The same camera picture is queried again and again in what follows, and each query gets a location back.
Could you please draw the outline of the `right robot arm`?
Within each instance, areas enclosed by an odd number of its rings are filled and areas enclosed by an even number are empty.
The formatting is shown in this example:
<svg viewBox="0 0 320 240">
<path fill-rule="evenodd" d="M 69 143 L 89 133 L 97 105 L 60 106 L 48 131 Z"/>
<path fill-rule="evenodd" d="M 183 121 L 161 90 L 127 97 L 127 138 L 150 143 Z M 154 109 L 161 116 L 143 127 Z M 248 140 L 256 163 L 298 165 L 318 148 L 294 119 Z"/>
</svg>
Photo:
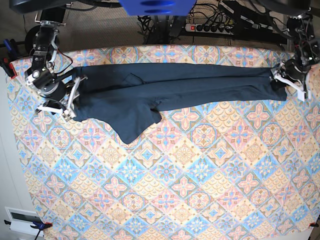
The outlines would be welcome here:
<svg viewBox="0 0 320 240">
<path fill-rule="evenodd" d="M 74 102 L 80 95 L 78 88 L 87 79 L 84 75 L 77 76 L 74 69 L 54 70 L 59 52 L 58 27 L 64 25 L 65 12 L 71 6 L 70 0 L 9 1 L 10 9 L 17 13 L 37 12 L 35 22 L 39 29 L 31 41 L 31 67 L 25 72 L 27 86 L 45 99 L 36 110 L 59 114 L 66 119 L 76 117 Z"/>
</svg>

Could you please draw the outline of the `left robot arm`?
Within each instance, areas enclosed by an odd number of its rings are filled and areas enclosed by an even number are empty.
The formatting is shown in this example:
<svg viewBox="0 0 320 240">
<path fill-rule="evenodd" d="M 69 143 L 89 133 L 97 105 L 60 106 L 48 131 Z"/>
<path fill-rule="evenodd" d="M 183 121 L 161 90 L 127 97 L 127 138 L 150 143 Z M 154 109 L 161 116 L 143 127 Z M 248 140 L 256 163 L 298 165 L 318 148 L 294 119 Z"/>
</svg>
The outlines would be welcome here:
<svg viewBox="0 0 320 240">
<path fill-rule="evenodd" d="M 273 29 L 292 41 L 294 46 L 294 58 L 271 70 L 271 87 L 278 90 L 291 86 L 306 93 L 311 66 L 320 62 L 320 43 L 313 26 L 313 16 L 319 17 L 320 10 L 312 8 L 310 0 L 260 0 L 259 4 L 265 8 L 264 15 Z M 274 23 L 271 11 L 288 16 L 287 34 Z"/>
</svg>

